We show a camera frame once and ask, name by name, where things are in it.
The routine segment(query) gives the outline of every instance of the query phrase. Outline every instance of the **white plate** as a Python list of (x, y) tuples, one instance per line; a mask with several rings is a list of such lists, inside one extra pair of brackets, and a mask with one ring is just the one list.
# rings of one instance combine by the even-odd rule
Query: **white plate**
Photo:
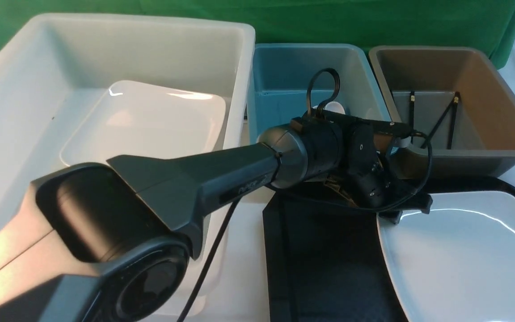
[(515, 197), (433, 195), (429, 215), (378, 219), (388, 272), (410, 322), (515, 322)]
[(137, 81), (118, 81), (104, 93), (61, 151), (65, 165), (121, 154), (174, 159), (214, 149), (225, 100)]

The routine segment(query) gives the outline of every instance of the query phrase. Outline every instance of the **black tray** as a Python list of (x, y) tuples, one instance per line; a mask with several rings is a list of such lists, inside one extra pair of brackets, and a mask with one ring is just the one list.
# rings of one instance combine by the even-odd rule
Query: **black tray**
[[(339, 198), (319, 183), (293, 192)], [(425, 192), (503, 191), (495, 178), (431, 180)], [(270, 322), (407, 322), (384, 263), (374, 214), (274, 195), (263, 211)]]

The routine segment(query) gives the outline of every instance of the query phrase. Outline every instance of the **gray bin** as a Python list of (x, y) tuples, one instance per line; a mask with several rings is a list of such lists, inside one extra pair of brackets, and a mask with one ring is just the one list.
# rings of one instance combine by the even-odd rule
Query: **gray bin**
[[(431, 140), (433, 177), (498, 177), (515, 165), (515, 95), (488, 57), (459, 47), (375, 47), (369, 59), (394, 122), (409, 123), (415, 92), (414, 128), (429, 134), (460, 93), (452, 149), (447, 149), (450, 113)], [(395, 155), (409, 178), (421, 177), (427, 150), (415, 139)]]
[[(335, 68), (341, 78), (336, 101), (345, 113), (364, 119), (390, 120), (371, 67), (359, 47), (344, 43), (261, 43), (253, 54), (248, 90), (248, 126), (252, 143), (270, 127), (302, 116), (311, 77)], [(311, 92), (316, 106), (333, 93), (333, 78), (323, 73)]]

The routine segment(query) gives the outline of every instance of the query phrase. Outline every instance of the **green cloth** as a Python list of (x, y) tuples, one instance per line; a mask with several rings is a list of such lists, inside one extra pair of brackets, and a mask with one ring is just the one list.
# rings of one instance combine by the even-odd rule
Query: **green cloth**
[(515, 0), (0, 0), (0, 49), (46, 12), (124, 13), (237, 21), (257, 42), (474, 47), (503, 67)]

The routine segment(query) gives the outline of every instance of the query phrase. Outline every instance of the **white bin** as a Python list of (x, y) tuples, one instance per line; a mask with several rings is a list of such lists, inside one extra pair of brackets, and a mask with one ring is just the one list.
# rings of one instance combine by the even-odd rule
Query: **white bin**
[[(31, 180), (64, 167), (61, 148), (117, 81), (223, 97), (226, 119), (216, 149), (239, 146), (254, 43), (251, 26), (230, 22), (110, 14), (33, 18), (0, 52), (0, 229)], [(207, 245), (225, 210), (212, 214)], [(202, 310), (218, 281), (226, 240), (190, 314)], [(207, 250), (190, 262), (182, 285), (156, 314), (180, 313)]]

